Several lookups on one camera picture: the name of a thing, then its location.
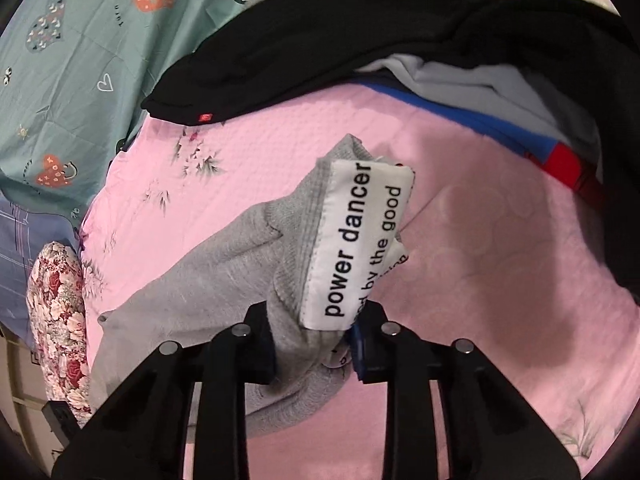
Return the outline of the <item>grey sweatpants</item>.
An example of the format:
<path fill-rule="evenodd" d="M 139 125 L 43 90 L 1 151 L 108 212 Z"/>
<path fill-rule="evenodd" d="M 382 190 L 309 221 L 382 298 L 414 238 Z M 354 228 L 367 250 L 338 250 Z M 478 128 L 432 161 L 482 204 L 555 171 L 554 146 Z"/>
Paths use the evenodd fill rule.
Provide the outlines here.
<path fill-rule="evenodd" d="M 347 380 L 344 333 L 376 281 L 407 257 L 397 232 L 413 183 L 411 168 L 345 136 L 290 195 L 250 207 L 101 316 L 91 407 L 162 342 L 209 341 L 263 302 L 277 374 L 246 389 L 247 433 L 313 415 Z"/>

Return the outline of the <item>pink floral blanket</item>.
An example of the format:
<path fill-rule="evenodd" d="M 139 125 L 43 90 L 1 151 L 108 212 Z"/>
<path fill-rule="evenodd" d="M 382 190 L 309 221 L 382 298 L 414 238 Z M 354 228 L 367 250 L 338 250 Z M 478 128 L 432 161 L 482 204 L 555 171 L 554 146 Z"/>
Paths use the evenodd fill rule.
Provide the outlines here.
<path fill-rule="evenodd" d="M 639 310 L 598 214 L 486 136 L 356 84 L 222 125 L 151 118 L 115 158 L 82 226 L 92 403 L 161 340 L 197 344 L 268 294 L 269 271 L 188 253 L 352 139 L 416 175 L 406 258 L 372 298 L 424 338 L 474 340 L 590 471 L 639 399 Z"/>

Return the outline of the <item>red floral pillow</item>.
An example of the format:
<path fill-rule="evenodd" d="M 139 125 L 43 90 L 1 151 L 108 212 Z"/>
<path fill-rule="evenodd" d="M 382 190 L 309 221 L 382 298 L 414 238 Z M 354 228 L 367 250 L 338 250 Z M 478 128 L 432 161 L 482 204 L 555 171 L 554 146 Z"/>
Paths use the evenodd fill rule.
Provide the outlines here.
<path fill-rule="evenodd" d="M 66 402 L 79 425 L 92 415 L 83 287 L 73 248 L 44 245 L 27 281 L 29 324 L 47 399 Z"/>

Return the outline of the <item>blue striped cloth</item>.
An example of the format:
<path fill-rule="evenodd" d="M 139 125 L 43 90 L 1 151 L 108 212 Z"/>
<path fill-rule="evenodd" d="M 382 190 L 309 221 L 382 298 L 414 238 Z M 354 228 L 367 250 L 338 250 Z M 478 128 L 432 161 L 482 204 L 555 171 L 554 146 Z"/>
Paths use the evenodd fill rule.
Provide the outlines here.
<path fill-rule="evenodd" d="M 56 214 L 32 214 L 1 196 L 1 323 L 31 349 L 35 343 L 26 304 L 27 282 L 41 249 L 50 242 L 78 249 L 75 232 L 65 218 Z"/>

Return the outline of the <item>blue and red garment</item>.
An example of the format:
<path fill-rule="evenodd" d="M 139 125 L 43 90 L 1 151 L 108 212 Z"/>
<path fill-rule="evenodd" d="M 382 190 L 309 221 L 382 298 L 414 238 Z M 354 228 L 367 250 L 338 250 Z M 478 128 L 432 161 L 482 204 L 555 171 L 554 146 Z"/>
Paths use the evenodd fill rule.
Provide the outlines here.
<path fill-rule="evenodd" d="M 352 83 L 362 84 L 400 102 L 428 110 L 470 128 L 482 136 L 488 136 L 511 152 L 528 159 L 543 172 L 570 188 L 599 214 L 603 211 L 604 188 L 596 177 L 596 166 L 578 155 L 565 143 L 530 132 L 494 116 L 423 99 L 401 88 L 398 82 L 393 82 L 387 77 L 355 76 L 352 78 Z"/>

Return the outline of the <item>grey folded garment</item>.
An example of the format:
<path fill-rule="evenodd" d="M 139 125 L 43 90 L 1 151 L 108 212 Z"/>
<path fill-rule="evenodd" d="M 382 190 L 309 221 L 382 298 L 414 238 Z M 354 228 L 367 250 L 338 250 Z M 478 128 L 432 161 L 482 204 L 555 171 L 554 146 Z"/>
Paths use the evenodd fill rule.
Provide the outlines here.
<path fill-rule="evenodd" d="M 596 122 L 546 78 L 526 75 L 512 65 L 465 70 L 414 55 L 393 54 L 357 73 L 387 76 L 416 96 L 501 119 L 538 136 L 561 141 L 590 162 L 600 156 Z"/>

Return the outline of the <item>teal heart bedsheet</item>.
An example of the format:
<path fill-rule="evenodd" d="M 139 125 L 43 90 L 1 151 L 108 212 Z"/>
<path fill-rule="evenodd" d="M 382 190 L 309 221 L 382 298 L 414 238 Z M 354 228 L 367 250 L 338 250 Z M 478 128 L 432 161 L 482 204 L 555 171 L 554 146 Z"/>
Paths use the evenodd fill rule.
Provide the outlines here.
<path fill-rule="evenodd" d="M 1 191 L 73 224 L 168 66 L 248 0 L 24 0 L 1 36 Z"/>

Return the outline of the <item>black garment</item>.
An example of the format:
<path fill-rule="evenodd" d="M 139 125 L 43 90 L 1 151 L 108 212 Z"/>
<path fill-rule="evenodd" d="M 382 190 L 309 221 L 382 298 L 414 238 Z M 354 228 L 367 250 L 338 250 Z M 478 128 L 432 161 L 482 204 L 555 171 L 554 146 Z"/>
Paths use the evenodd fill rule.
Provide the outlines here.
<path fill-rule="evenodd" d="M 639 39 L 584 0 L 264 0 L 163 72 L 143 108 L 198 126 L 341 84 L 394 53 L 509 64 L 581 106 L 601 140 L 604 256 L 639 289 Z"/>

